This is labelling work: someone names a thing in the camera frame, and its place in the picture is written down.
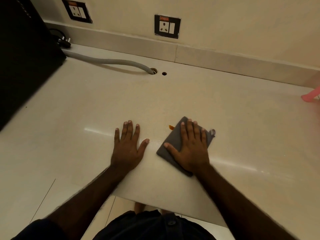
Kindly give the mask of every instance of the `shirt button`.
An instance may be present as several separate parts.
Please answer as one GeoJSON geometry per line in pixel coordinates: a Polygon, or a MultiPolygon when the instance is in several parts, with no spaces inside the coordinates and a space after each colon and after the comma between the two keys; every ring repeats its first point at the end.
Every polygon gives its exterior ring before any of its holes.
{"type": "Polygon", "coordinates": [[[171,221],[168,222],[168,225],[169,225],[169,226],[173,226],[174,224],[176,224],[176,221],[175,221],[175,220],[171,220],[171,221]]]}

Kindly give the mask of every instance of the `flexible hose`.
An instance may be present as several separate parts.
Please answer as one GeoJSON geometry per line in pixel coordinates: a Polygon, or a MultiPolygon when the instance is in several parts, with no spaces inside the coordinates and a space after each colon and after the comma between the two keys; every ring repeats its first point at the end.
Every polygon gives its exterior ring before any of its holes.
{"type": "Polygon", "coordinates": [[[63,52],[66,56],[69,56],[71,58],[75,58],[78,60],[86,61],[89,63],[95,63],[95,64],[113,64],[113,65],[125,65],[125,66],[131,66],[131,67],[137,67],[140,68],[146,72],[148,72],[151,75],[154,75],[155,72],[151,70],[149,67],[147,67],[144,64],[131,61],[131,60],[117,60],[117,59],[101,59],[101,58],[94,58],[90,56],[81,55],[75,52],[72,52],[70,50],[63,49],[63,52]]]}

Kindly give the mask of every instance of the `wall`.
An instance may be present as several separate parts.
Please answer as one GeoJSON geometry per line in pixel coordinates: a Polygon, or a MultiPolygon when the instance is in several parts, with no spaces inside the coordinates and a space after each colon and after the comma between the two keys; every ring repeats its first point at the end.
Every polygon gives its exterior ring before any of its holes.
{"type": "Polygon", "coordinates": [[[320,0],[77,0],[93,24],[31,1],[45,20],[320,67],[320,0]],[[181,18],[178,40],[154,35],[154,14],[181,18]]]}

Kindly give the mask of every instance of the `black appliance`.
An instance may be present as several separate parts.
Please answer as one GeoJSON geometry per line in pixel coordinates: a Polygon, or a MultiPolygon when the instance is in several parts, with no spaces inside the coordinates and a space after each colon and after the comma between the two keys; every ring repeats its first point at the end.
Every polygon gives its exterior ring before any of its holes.
{"type": "Polygon", "coordinates": [[[30,0],[1,0],[0,130],[66,56],[30,0]]]}

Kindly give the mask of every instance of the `pink plastic item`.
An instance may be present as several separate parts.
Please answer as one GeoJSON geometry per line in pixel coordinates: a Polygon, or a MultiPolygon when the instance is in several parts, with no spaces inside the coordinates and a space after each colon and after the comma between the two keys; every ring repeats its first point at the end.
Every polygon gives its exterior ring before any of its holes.
{"type": "Polygon", "coordinates": [[[302,95],[301,98],[305,102],[312,102],[314,97],[318,96],[320,94],[320,86],[313,89],[311,92],[302,95]]]}

